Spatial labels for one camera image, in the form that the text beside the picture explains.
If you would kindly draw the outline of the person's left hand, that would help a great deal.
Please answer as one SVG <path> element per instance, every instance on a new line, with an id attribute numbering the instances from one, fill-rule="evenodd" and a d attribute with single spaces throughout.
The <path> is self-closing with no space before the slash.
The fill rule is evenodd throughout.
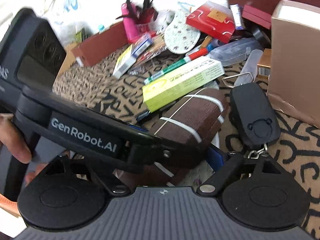
<path id="1" fill-rule="evenodd" d="M 31 151 L 12 123 L 12 117 L 13 114 L 1 113 L 1 143 L 20 163 L 29 164 L 31 162 Z"/>

